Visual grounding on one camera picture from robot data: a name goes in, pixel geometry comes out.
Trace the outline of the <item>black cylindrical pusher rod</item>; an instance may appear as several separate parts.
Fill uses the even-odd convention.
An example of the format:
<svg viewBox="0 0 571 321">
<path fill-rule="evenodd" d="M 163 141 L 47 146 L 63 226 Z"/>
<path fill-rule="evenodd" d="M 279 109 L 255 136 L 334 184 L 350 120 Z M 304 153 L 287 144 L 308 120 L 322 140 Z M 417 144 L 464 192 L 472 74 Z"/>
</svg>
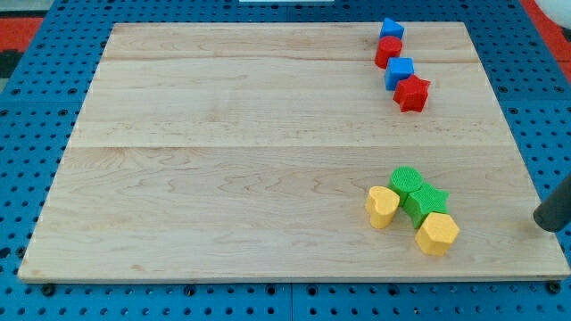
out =
<svg viewBox="0 0 571 321">
<path fill-rule="evenodd" d="M 533 219 L 541 229 L 552 233 L 570 223 L 570 176 L 535 209 Z"/>
</svg>

